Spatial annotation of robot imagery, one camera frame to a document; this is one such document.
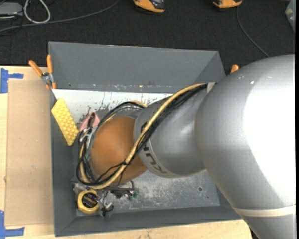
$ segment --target black floor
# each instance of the black floor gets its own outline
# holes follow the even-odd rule
[[[285,15],[288,2],[283,0],[243,0],[238,11],[224,12],[208,0],[166,0],[166,11],[159,15],[137,11],[131,0],[44,1],[51,12],[48,24],[31,24],[25,17],[0,20],[0,65],[26,66],[34,60],[46,66],[49,41],[217,50],[226,73],[233,64],[295,53],[295,33]],[[46,19],[38,0],[27,12],[33,20]]]

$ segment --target blue tape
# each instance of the blue tape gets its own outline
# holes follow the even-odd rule
[[[9,74],[8,70],[1,67],[0,93],[8,92],[8,79],[10,78],[23,79],[23,74],[19,74],[19,73]]]
[[[4,211],[0,210],[0,239],[5,237],[18,237],[24,234],[24,227],[19,229],[5,229],[4,226]]]

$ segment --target gray bin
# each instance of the gray bin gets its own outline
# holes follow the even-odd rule
[[[88,108],[102,116],[110,104],[123,101],[121,93],[127,99],[141,95],[150,102],[193,83],[225,77],[217,51],[49,42],[49,54],[57,83],[50,92],[50,107],[64,97],[75,122]],[[112,99],[103,103],[102,93],[110,93]],[[57,237],[240,219],[208,172],[166,179],[147,171],[134,180],[139,189],[135,200],[108,194],[114,204],[110,216],[79,212],[73,192],[77,140],[67,146],[54,116],[50,117]]]

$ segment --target shoe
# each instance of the shoe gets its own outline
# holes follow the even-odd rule
[[[137,9],[143,12],[162,13],[165,11],[165,0],[132,0]]]

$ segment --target yellow sponge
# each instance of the yellow sponge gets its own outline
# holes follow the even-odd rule
[[[51,112],[55,117],[67,144],[71,146],[74,143],[79,130],[77,129],[73,117],[63,98],[59,98],[55,102]]]

